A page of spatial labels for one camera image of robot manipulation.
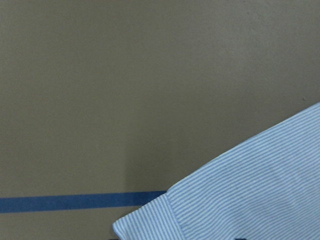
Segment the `blue striped button shirt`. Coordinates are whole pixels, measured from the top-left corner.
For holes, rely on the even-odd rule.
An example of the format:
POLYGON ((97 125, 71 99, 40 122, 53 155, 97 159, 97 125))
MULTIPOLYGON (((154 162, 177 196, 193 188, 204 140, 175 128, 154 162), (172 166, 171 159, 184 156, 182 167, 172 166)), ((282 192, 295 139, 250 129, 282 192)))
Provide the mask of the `blue striped button shirt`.
POLYGON ((219 155, 112 227, 122 240, 319 239, 319 104, 219 155))

